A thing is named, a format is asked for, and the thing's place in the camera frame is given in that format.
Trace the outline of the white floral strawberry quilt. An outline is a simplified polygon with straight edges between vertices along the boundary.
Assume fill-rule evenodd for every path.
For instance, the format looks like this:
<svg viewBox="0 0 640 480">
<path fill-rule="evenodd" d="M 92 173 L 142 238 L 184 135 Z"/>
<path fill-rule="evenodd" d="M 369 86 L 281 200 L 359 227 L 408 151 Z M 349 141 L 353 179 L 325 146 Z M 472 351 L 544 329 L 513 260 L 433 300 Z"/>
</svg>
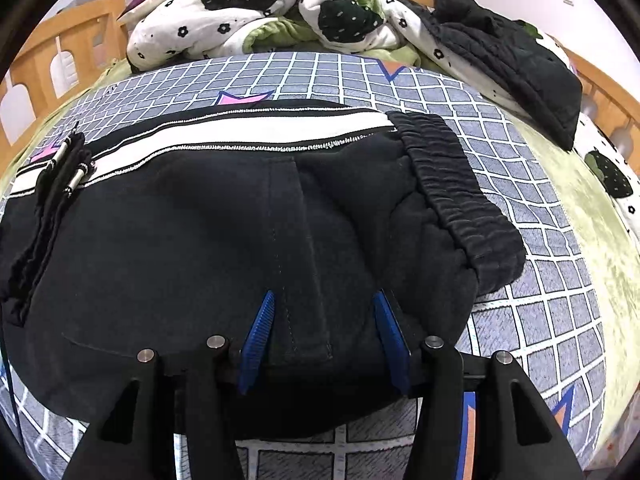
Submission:
<svg viewBox="0 0 640 480">
<path fill-rule="evenodd" d="M 189 60 L 320 46 L 344 54 L 393 53 L 408 64 L 427 58 L 514 113 L 515 93 L 477 62 L 432 34 L 399 0 L 162 0 L 134 25 L 126 57 L 136 70 Z"/>
</svg>

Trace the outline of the black striped sweatpants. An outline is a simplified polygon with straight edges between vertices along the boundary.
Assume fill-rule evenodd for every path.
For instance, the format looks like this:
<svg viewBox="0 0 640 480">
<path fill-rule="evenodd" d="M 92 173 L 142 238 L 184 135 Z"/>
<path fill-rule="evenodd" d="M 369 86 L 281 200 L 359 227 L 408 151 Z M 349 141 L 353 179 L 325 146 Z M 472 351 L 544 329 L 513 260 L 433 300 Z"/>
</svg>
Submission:
<svg viewBox="0 0 640 480">
<path fill-rule="evenodd" d="M 400 398 L 373 311 L 410 348 L 457 342 L 478 297 L 517 280 L 518 229 L 437 115 L 267 100 L 73 130 L 16 175 L 1 220 L 9 361 L 49 410 L 88 422 L 142 349 L 165 360 L 231 339 L 230 379 L 267 292 L 258 376 L 235 393 L 241 439 L 304 438 Z"/>
</svg>

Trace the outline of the black quilted jacket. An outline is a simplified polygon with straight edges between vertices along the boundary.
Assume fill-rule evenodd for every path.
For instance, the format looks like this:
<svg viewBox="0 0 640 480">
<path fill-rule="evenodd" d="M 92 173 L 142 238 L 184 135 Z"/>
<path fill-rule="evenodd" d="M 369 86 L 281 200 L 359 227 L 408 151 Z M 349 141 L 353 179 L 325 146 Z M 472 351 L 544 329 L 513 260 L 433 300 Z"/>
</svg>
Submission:
<svg viewBox="0 0 640 480">
<path fill-rule="evenodd" d="M 378 0 L 384 18 L 440 70 L 529 118 L 564 151 L 574 148 L 582 84 L 524 24 L 475 0 Z"/>
</svg>

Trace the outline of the white strawberry pillow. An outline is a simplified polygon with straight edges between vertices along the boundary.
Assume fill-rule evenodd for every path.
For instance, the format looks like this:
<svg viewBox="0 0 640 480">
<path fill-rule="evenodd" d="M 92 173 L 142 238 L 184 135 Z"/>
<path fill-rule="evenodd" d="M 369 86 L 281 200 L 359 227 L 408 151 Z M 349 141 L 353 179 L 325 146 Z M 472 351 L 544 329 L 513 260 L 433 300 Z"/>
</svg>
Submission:
<svg viewBox="0 0 640 480">
<path fill-rule="evenodd" d="M 529 36 L 553 52 L 582 85 L 580 115 L 574 151 L 585 162 L 612 198 L 620 221 L 630 237 L 639 237 L 639 174 L 628 164 L 629 155 L 618 134 L 639 146 L 639 103 L 624 101 L 628 93 L 602 70 L 578 54 L 567 51 L 555 38 L 518 21 Z"/>
</svg>

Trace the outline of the wooden bed frame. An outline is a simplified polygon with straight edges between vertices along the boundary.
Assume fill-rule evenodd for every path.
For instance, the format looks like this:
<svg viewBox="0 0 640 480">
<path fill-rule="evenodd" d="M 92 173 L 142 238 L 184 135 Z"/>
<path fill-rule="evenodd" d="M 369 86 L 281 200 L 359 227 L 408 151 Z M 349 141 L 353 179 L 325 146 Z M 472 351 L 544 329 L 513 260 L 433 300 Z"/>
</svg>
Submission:
<svg viewBox="0 0 640 480">
<path fill-rule="evenodd" d="M 66 101 L 96 85 L 125 57 L 126 29 L 117 23 L 125 0 L 90 0 L 40 22 L 1 79 L 1 171 L 16 164 L 47 117 Z M 608 136 L 626 132 L 639 142 L 639 102 L 600 67 L 567 46 L 594 99 L 594 122 Z"/>
</svg>

